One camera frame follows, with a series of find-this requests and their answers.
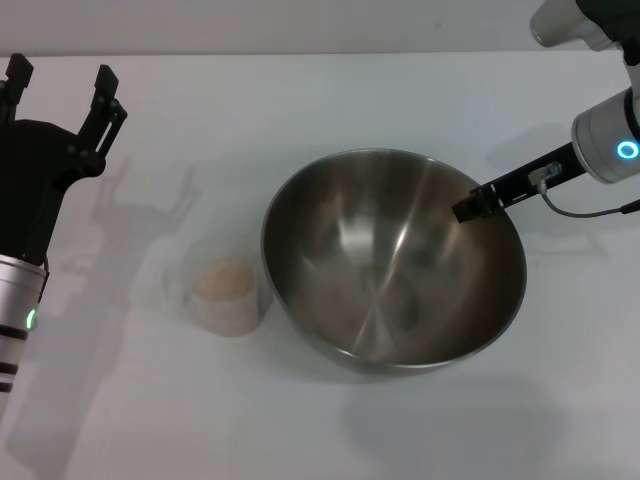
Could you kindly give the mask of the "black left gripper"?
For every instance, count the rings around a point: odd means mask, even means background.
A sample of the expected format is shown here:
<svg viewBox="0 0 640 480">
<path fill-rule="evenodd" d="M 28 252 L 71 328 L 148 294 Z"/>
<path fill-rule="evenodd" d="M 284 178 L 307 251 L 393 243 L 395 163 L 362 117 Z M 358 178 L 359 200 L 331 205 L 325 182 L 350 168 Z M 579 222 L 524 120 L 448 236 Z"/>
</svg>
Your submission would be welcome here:
<svg viewBox="0 0 640 480">
<path fill-rule="evenodd" d="M 67 190 L 104 172 L 128 113 L 116 99 L 118 78 L 101 65 L 78 135 L 47 122 L 12 122 L 33 70 L 14 53 L 1 81 L 1 253 L 40 266 Z"/>
</svg>

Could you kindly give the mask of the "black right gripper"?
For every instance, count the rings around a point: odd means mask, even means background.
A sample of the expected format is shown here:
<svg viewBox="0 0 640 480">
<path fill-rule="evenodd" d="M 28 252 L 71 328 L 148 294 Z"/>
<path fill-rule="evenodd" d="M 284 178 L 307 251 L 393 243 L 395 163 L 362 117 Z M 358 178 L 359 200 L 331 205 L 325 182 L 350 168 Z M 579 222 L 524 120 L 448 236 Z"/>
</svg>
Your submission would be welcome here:
<svg viewBox="0 0 640 480">
<path fill-rule="evenodd" d="M 573 145 L 568 143 L 503 175 L 492 184 L 473 189 L 452 206 L 452 211 L 458 222 L 491 217 L 538 195 L 541 186 L 551 189 L 585 173 Z"/>
</svg>

